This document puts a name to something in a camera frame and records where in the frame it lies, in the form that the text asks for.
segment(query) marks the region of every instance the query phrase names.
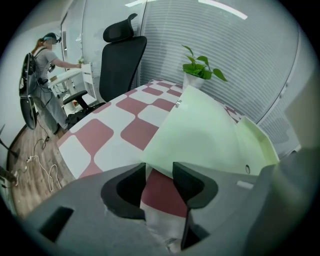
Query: person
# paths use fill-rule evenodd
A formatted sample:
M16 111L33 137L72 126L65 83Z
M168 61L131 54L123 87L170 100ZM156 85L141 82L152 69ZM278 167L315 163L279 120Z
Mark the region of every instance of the person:
M71 64L60 60L52 51L53 46L57 44L56 34L48 33L44 37L38 39L35 48L31 51L35 56L36 77L45 81L48 79L48 70L51 64L61 68L81 68L81 64ZM48 129L55 135L59 128L67 129L67 115L60 106L58 99L48 88L49 83L39 83L36 89L30 93L34 104L39 111L39 115L44 120Z

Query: window blinds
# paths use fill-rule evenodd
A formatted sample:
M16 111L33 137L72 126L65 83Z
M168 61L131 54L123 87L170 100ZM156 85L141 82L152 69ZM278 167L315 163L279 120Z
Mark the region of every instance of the window blinds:
M259 122L259 126L269 135L279 158L284 157L299 145L285 111L306 84L319 83L319 79L314 74L319 74L319 61L307 36L300 28L298 51L287 81L287 88L272 111Z
M147 2L141 28L147 46L139 84L156 78L181 84L182 64L189 62L181 45L187 45L196 56L207 56L211 68L221 69L228 80L213 75L202 91L258 122L292 69L298 26L276 1L220 2L247 18L210 5L210 0Z

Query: white square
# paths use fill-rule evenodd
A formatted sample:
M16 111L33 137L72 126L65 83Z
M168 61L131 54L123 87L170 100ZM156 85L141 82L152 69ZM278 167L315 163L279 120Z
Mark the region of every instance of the white square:
M149 87L162 92L167 92L169 90L169 88L157 84L152 84Z
M168 85L171 85L171 86L175 86L177 84L175 82L170 82L170 81L166 81L166 80L157 81L157 83L165 83L165 84L168 84Z
M137 88L135 88L137 91L142 91L143 89L146 89L148 88L148 86L146 85L141 85L141 86L138 86Z
M133 94L130 94L129 97L132 98L132 99L135 99L137 101L144 102L146 104L152 104L152 103L155 102L156 99L158 99L158 96L155 96L153 94L150 94L150 93L147 93L147 92L144 92L144 91L137 91L137 92L135 92Z
M59 147L60 153L73 176L78 179L91 162L91 155L75 135Z
M142 110L138 114L138 118L154 125L160 127L166 117L168 116L169 112L159 108L157 106L148 105L144 110Z
M167 100L168 102L172 102L172 103L176 103L179 100L178 96L175 96L173 94L166 93L166 92L162 93L158 98Z
M95 164L103 171L141 163L142 150L113 135L94 156Z
M182 239L186 218L155 209L142 201L140 208L144 210L146 226L152 234L160 234L164 239Z
M110 105L99 115L99 121L111 128L115 134L119 134L126 128L136 116L116 105Z

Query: chair headrest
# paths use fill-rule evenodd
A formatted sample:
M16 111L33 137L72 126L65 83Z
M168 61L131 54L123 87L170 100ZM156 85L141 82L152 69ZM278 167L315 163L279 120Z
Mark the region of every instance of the chair headrest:
M103 32L103 40L112 43L132 38L134 36L134 30L131 25L131 20L136 16L136 13L130 14L127 19L108 26Z

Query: ponytail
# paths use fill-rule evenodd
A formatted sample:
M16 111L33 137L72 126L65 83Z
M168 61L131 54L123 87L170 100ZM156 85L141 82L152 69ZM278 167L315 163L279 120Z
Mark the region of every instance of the ponytail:
M38 41L36 41L35 48L31 51L32 54L35 54L36 50L38 50L39 47L43 46L44 39L40 38Z

